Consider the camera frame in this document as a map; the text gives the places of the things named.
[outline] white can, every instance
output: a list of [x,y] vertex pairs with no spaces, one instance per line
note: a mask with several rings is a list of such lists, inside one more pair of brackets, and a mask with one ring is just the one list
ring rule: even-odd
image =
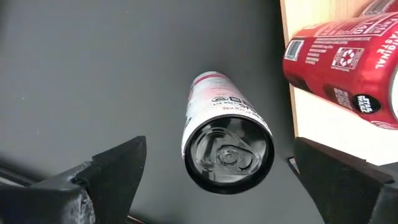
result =
[[182,157],[201,188],[236,194],[268,174],[274,161],[271,131],[228,77],[218,72],[196,77],[186,119]]

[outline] can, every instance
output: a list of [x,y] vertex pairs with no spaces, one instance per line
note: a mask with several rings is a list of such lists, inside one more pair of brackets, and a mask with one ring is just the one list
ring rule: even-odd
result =
[[380,128],[398,129],[397,23],[391,12],[298,31],[284,54],[285,76]]
[[398,0],[376,0],[371,2],[359,16],[379,15],[398,11]]
[[219,72],[205,72],[191,85],[182,159],[192,180],[216,194],[249,190],[272,167],[274,141],[267,123]]

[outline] can rim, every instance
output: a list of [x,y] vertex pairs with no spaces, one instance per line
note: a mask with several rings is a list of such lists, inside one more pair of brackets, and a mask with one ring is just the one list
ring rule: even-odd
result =
[[[206,126],[210,122],[220,118],[239,118],[255,124],[259,129],[263,131],[263,134],[266,137],[267,150],[264,153],[260,168],[255,173],[253,173],[253,175],[243,180],[237,181],[235,183],[217,185],[212,181],[201,178],[201,175],[197,172],[196,169],[193,168],[194,165],[192,157],[189,156],[190,155],[189,146],[191,145],[194,136],[197,135],[198,130],[200,130],[202,127]],[[223,114],[211,118],[208,121],[204,122],[203,124],[199,125],[189,136],[184,151],[185,151],[184,164],[191,179],[199,187],[201,187],[206,191],[216,194],[224,194],[224,195],[238,194],[247,191],[260,184],[266,178],[269,171],[271,170],[275,157],[274,140],[272,134],[265,127],[263,127],[258,121],[239,114]]]
[[390,80],[390,92],[389,92],[389,104],[392,110],[392,114],[398,121],[398,65],[394,69],[391,80]]

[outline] barcode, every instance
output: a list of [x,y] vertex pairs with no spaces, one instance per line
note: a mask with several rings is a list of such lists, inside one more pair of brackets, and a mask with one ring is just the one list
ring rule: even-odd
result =
[[362,16],[385,13],[387,11],[387,8],[392,4],[393,1],[394,0],[378,0],[368,6],[362,13]]
[[336,94],[336,99],[338,104],[340,104],[341,106],[344,106],[345,108],[348,109],[353,109],[353,107],[351,106],[351,103],[349,102],[349,98],[348,98],[348,93],[346,91],[343,90],[339,90],[337,88],[335,88],[335,94]]
[[297,61],[301,48],[303,47],[304,40],[292,40],[287,46],[285,59]]

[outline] qr code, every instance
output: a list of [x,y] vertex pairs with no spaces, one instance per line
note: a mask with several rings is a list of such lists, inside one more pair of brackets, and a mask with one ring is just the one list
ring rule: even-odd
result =
[[349,108],[350,110],[353,109],[353,107],[351,106],[351,103],[349,102],[348,93],[346,91],[339,90],[339,89],[335,88],[335,95],[336,95],[338,104],[340,104],[341,106],[344,106],[345,108]]

